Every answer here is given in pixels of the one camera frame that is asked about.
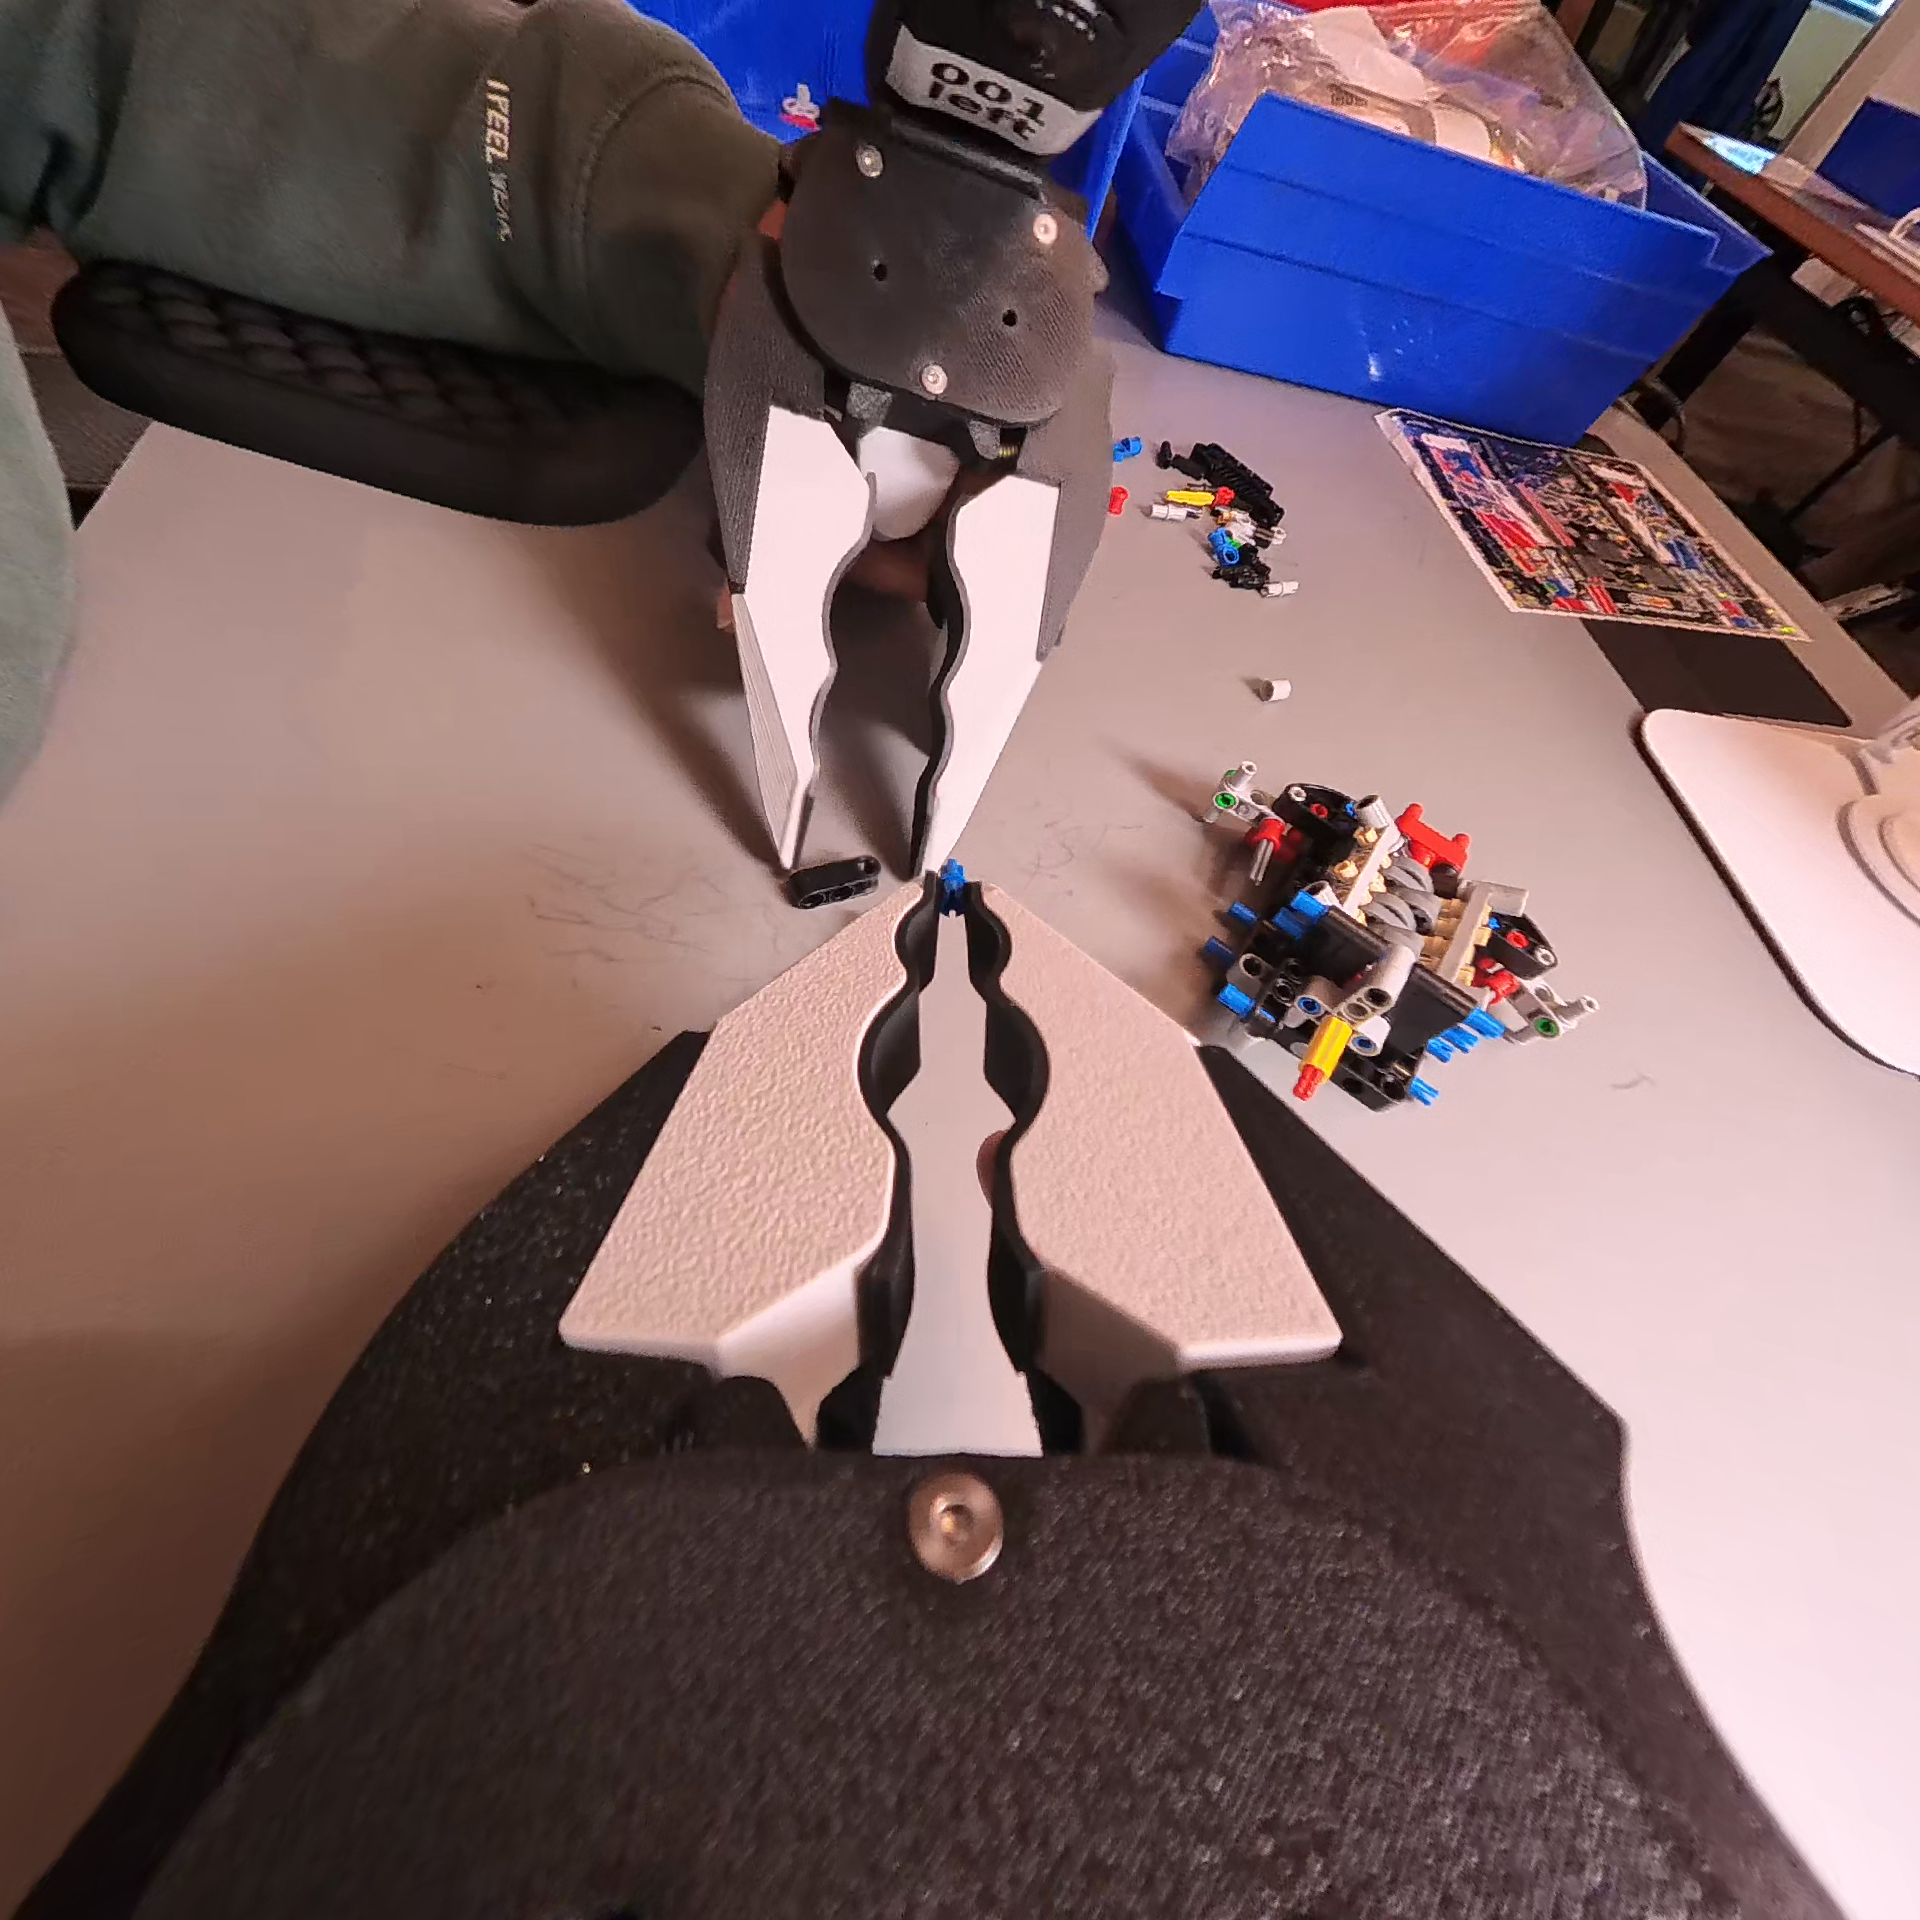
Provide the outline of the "crumpled plastic bag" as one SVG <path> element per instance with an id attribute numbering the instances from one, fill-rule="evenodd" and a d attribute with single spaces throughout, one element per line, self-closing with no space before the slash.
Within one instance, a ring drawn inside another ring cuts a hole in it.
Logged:
<path id="1" fill-rule="evenodd" d="M 1251 106 L 1307 106 L 1375 133 L 1644 210 L 1644 152 L 1535 0 L 1211 8 L 1211 65 L 1167 160 L 1197 190 Z"/>

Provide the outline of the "small blue storage bin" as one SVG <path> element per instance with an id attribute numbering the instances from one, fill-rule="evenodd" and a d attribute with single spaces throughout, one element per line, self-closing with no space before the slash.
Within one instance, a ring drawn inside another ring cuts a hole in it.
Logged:
<path id="1" fill-rule="evenodd" d="M 828 106 L 870 106 L 870 44 L 886 8 L 854 0 L 639 0 L 643 16 L 680 33 L 737 94 L 740 118 L 782 147 L 815 133 Z M 1131 57 L 1124 84 L 1072 106 L 1061 78 L 1035 78 L 1014 57 L 974 57 L 950 22 L 883 33 L 883 96 L 974 121 L 1007 152 L 1044 168 L 1072 210 L 1103 224 L 1150 60 L 1174 50 L 1189 16 Z"/>

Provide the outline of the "person's left forearm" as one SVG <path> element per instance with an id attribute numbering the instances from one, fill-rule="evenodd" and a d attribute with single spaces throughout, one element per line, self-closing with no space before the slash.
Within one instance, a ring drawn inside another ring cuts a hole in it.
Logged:
<path id="1" fill-rule="evenodd" d="M 706 385 L 779 142 L 601 0 L 21 0 L 5 233 L 333 325 Z"/>

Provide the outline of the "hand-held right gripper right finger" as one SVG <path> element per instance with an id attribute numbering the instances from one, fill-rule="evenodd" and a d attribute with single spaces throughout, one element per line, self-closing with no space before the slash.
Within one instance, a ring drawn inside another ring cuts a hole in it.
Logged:
<path id="1" fill-rule="evenodd" d="M 1319 1365 L 1342 1319 L 1211 1077 L 1211 1051 L 990 880 L 969 880 L 982 1083 L 990 1319 L 1044 1455 L 1137 1388 Z"/>

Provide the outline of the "multicoloured lego engine model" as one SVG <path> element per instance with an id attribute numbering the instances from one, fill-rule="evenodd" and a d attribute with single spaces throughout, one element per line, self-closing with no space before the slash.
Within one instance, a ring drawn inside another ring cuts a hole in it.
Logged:
<path id="1" fill-rule="evenodd" d="M 1211 786 L 1211 826 L 1246 856 L 1207 941 L 1211 997 L 1294 1066 L 1294 1102 L 1428 1106 L 1441 1066 L 1552 1044 L 1597 1017 L 1552 982 L 1560 941 L 1531 889 L 1466 872 L 1473 836 L 1436 834 L 1416 803 L 1266 786 L 1244 756 Z"/>

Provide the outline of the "printed instruction booklet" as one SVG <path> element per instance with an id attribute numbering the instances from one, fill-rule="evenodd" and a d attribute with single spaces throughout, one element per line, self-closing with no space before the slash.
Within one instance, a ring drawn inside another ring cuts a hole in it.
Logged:
<path id="1" fill-rule="evenodd" d="M 1375 427 L 1502 610 L 1688 639 L 1801 639 L 1644 462 L 1607 449 L 1543 449 L 1415 412 L 1383 412 Z"/>

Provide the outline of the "large blue storage bin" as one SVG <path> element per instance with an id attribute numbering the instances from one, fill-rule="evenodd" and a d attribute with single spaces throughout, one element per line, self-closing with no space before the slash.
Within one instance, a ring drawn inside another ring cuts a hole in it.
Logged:
<path id="1" fill-rule="evenodd" d="M 1673 174 L 1644 217 L 1259 96 L 1189 200 L 1211 14 L 1141 72 L 1111 200 L 1167 357 L 1572 449 L 1769 247 Z"/>

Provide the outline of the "black desk mat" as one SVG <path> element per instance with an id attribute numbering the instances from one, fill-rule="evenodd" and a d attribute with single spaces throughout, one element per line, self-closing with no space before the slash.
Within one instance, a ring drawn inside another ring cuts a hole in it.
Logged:
<path id="1" fill-rule="evenodd" d="M 1785 639 L 1582 619 L 1636 710 L 1854 727 Z"/>

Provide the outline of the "wooden side table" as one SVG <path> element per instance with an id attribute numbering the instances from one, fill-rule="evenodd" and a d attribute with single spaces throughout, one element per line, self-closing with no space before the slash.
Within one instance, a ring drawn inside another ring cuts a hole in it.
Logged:
<path id="1" fill-rule="evenodd" d="M 1714 190 L 1725 190 L 1769 233 L 1781 233 L 1785 248 L 1836 270 L 1841 284 L 1903 311 L 1906 325 L 1920 318 L 1912 210 L 1903 218 L 1880 217 L 1798 160 L 1769 160 L 1733 133 L 1706 133 L 1688 121 L 1661 142 L 1661 152 L 1668 168 L 1688 168 Z"/>

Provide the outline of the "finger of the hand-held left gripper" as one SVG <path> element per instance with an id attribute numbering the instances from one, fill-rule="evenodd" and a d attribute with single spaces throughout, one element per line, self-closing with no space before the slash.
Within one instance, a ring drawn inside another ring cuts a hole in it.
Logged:
<path id="1" fill-rule="evenodd" d="M 833 592 L 874 530 L 874 486 L 833 424 L 773 412 L 751 486 L 751 559 L 737 589 L 751 768 L 779 870 L 802 863 L 821 781 L 821 710 L 838 679 Z"/>
<path id="2" fill-rule="evenodd" d="M 950 516 L 933 565 L 950 657 L 929 688 L 933 748 L 913 822 L 915 872 L 954 856 L 1037 679 L 1050 519 L 1061 489 L 1035 477 L 998 477 Z"/>

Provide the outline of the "pile of loose lego pieces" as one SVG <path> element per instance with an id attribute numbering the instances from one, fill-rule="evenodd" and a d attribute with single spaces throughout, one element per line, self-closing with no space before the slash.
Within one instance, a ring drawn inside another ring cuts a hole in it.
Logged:
<path id="1" fill-rule="evenodd" d="M 1174 524 L 1217 589 L 1251 597 L 1294 597 L 1294 580 L 1279 573 L 1286 503 L 1272 486 L 1217 443 L 1141 449 L 1137 433 L 1111 443 L 1111 462 L 1154 462 L 1154 495 L 1111 486 L 1105 516 L 1137 516 Z"/>

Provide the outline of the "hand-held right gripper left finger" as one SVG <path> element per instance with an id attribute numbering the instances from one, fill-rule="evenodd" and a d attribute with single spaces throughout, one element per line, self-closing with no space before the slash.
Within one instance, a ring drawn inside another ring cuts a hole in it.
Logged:
<path id="1" fill-rule="evenodd" d="M 758 1379 L 821 1447 L 870 1447 L 913 1319 L 913 1153 L 943 880 L 913 880 L 706 1036 L 555 1333 Z"/>

